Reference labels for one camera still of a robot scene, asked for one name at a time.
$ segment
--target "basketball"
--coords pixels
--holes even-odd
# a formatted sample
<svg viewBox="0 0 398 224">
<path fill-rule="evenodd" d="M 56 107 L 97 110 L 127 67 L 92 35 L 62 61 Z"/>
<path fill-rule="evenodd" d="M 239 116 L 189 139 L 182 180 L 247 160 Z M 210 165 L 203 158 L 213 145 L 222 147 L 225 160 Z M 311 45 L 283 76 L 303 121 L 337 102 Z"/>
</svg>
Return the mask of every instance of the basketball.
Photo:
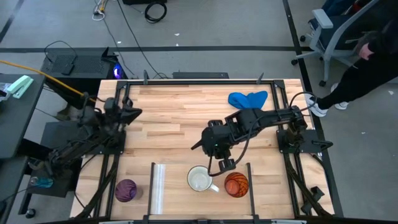
<svg viewBox="0 0 398 224">
<path fill-rule="evenodd" d="M 224 187 L 230 196 L 240 198 L 249 191 L 249 181 L 243 174 L 233 172 L 225 178 Z"/>
<path fill-rule="evenodd" d="M 120 202 L 128 202 L 136 196 L 137 185 L 132 180 L 124 179 L 117 184 L 114 194 Z"/>
</svg>

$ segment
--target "sneaker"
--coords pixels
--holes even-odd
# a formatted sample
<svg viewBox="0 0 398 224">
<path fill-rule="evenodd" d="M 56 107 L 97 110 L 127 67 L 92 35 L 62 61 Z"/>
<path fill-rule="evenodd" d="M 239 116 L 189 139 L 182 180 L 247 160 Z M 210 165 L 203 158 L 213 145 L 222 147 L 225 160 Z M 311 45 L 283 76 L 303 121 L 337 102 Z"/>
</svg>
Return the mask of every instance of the sneaker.
<svg viewBox="0 0 398 224">
<path fill-rule="evenodd" d="M 306 94 L 305 95 L 305 102 L 307 102 L 308 106 L 311 106 L 311 105 L 314 104 L 315 98 L 313 96 L 309 95 L 309 94 Z M 326 113 L 328 112 L 328 109 L 325 109 L 325 110 L 320 109 L 319 106 L 318 106 L 318 103 L 315 103 L 315 105 L 313 107 L 309 108 L 309 110 L 312 113 L 314 113 L 315 116 L 318 116 L 320 118 L 326 116 Z"/>
<path fill-rule="evenodd" d="M 335 83 L 331 86 L 330 88 L 330 92 L 333 92 L 338 86 L 338 83 Z M 341 102 L 341 103 L 337 103 L 335 104 L 335 108 L 338 110 L 345 110 L 347 109 L 348 103 L 347 102 Z"/>
</svg>

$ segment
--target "ceramic mug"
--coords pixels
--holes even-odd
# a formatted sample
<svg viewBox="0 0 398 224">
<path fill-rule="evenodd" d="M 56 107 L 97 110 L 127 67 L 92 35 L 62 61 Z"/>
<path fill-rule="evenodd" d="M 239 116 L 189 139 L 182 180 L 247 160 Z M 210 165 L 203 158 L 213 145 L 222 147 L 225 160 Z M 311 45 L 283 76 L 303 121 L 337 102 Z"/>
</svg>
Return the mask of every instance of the ceramic mug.
<svg viewBox="0 0 398 224">
<path fill-rule="evenodd" d="M 188 185 L 197 192 L 210 189 L 219 192 L 220 189 L 213 184 L 213 178 L 207 174 L 207 168 L 204 166 L 192 167 L 187 175 Z"/>
</svg>

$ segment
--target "gray floor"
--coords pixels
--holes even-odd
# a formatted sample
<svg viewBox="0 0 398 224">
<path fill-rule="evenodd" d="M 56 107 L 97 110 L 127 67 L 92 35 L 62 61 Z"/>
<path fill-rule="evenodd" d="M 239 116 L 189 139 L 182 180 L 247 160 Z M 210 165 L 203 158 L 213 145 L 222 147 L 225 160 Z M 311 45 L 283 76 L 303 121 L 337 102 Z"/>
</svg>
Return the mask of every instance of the gray floor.
<svg viewBox="0 0 398 224">
<path fill-rule="evenodd" d="M 11 15 L 17 0 L 0 1 L 0 28 Z M 307 21 L 311 10 L 322 6 L 318 0 L 289 0 L 297 33 L 309 31 Z M 92 0 L 35 1 L 25 0 L 1 48 L 42 48 L 55 40 L 64 40 L 72 47 L 113 46 L 103 22 L 91 20 Z M 277 0 L 169 0 L 168 14 L 158 24 L 148 24 L 143 15 L 129 6 L 123 8 L 142 46 L 205 46 L 261 45 L 293 46 L 282 1 Z M 120 47 L 136 47 L 123 21 L 117 3 L 109 1 L 106 21 L 111 26 Z M 131 70 L 142 77 L 150 69 L 139 52 L 122 53 Z M 148 59 L 159 71 L 228 72 L 230 78 L 301 78 L 298 67 L 290 60 L 294 52 L 281 51 L 207 51 L 207 52 L 147 52 Z M 0 58 L 34 68 L 40 68 L 43 53 L 0 54 Z M 331 64 L 327 87 L 318 86 L 323 76 L 323 64 L 317 58 L 306 59 L 314 93 L 324 96 L 330 85 L 338 82 L 345 65 Z M 0 65 L 1 73 L 29 73 Z M 49 105 L 48 100 L 57 99 Z M 65 102 L 59 96 L 44 91 L 38 109 L 55 114 Z M 332 108 L 322 118 L 330 149 L 331 163 L 346 217 L 398 220 L 398 148 L 395 141 L 398 117 L 398 86 L 387 84 L 364 98 L 351 103 L 346 111 Z M 26 138 L 40 142 L 46 122 L 51 116 L 36 110 Z M 18 195 L 16 204 L 21 201 Z M 37 223 L 64 220 L 69 215 L 73 196 L 51 198 L 35 196 L 31 207 L 38 210 L 34 219 L 26 220 L 12 211 L 9 223 Z"/>
</svg>

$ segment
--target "yellow cable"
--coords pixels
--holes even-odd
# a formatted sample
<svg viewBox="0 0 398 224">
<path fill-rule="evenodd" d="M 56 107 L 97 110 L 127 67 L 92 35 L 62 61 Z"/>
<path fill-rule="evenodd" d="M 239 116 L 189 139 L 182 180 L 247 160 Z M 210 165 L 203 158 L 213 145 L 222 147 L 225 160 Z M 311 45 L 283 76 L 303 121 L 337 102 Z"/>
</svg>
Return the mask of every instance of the yellow cable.
<svg viewBox="0 0 398 224">
<path fill-rule="evenodd" d="M 75 93 L 79 94 L 80 96 L 84 96 L 84 94 L 83 94 L 82 92 L 80 92 L 80 91 L 78 91 L 78 90 L 75 90 L 74 88 L 68 86 L 67 84 L 61 82 L 60 80 L 57 80 L 56 78 L 54 78 L 54 77 L 52 77 L 52 76 L 50 76 L 50 75 L 47 75 L 46 73 L 44 73 L 44 72 L 42 72 L 42 71 L 40 71 L 40 70 L 37 70 L 37 69 L 34 69 L 34 68 L 30 68 L 30 67 L 26 67 L 26 66 L 23 66 L 23 65 L 18 65 L 18 64 L 15 64 L 15 63 L 11 63 L 11 62 L 7 62 L 7 61 L 4 61 L 4 60 L 0 60 L 0 63 L 4 63 L 4 64 L 6 64 L 6 65 L 11 65 L 11 66 L 14 66 L 14 67 L 17 67 L 17 68 L 23 68 L 23 69 L 26 69 L 26 70 L 30 70 L 30 71 L 39 73 L 39 74 L 41 74 L 41 75 L 44 75 L 44 76 L 45 76 L 46 78 L 48 78 L 49 80 L 52 80 L 52 81 L 58 83 L 59 85 L 61 85 L 61 86 L 65 87 L 65 88 L 67 88 L 68 90 L 70 90 L 70 91 L 72 91 L 72 92 L 75 92 Z"/>
<path fill-rule="evenodd" d="M 102 0 L 102 4 L 101 4 L 100 10 L 101 10 L 101 12 L 105 11 L 105 0 Z"/>
</svg>

